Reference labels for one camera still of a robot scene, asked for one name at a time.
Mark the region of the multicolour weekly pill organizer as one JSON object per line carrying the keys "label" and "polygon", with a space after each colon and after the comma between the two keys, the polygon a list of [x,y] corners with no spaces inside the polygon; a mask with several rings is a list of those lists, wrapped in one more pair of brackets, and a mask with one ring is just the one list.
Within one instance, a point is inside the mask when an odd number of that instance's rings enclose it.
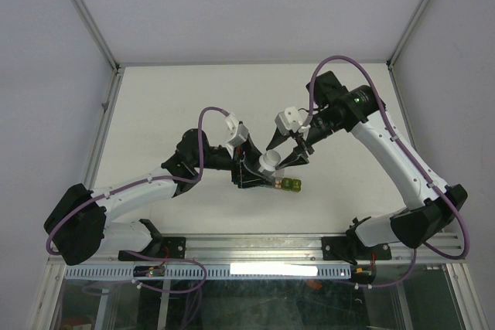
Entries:
{"label": "multicolour weekly pill organizer", "polygon": [[300,179],[277,177],[273,181],[272,187],[288,192],[300,192],[302,190],[302,181]]}

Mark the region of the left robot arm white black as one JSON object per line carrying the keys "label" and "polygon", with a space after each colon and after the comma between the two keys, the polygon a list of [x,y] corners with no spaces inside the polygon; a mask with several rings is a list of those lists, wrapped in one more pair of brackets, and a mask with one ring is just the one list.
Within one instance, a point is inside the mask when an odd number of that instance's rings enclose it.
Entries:
{"label": "left robot arm white black", "polygon": [[229,171],[240,189],[272,186],[281,161],[275,150],[260,152],[250,136],[233,144],[212,146],[206,133],[186,131],[173,155],[158,168],[121,185],[89,190],[72,185],[43,225],[47,247],[69,266],[97,253],[116,252],[122,260],[167,257],[164,236],[149,219],[120,223],[118,218],[153,202],[173,199],[198,184],[206,169]]}

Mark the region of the white blue pill bottle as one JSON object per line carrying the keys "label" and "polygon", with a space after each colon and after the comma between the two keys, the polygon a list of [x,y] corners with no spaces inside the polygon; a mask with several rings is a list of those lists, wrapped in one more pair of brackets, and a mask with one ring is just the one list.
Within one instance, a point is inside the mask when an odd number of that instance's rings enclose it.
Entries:
{"label": "white blue pill bottle", "polygon": [[281,155],[276,150],[267,150],[258,158],[258,171],[272,174],[276,171],[281,160]]}

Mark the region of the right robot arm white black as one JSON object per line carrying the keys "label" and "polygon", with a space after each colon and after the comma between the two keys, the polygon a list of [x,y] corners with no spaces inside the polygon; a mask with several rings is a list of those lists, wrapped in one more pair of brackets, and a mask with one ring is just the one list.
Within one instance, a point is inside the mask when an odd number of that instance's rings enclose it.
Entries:
{"label": "right robot arm white black", "polygon": [[277,128],[267,148],[272,150],[288,138],[296,142],[292,153],[277,167],[307,164],[314,144],[345,130],[377,159],[405,203],[395,213],[354,219],[346,231],[343,260],[353,263],[382,243],[400,242],[416,249],[454,220],[454,213],[467,200],[467,191],[460,184],[448,185],[426,165],[397,129],[371,87],[363,85],[348,90],[328,71],[306,88],[314,93],[316,102],[310,124],[302,124],[294,107],[286,108],[275,119]]}

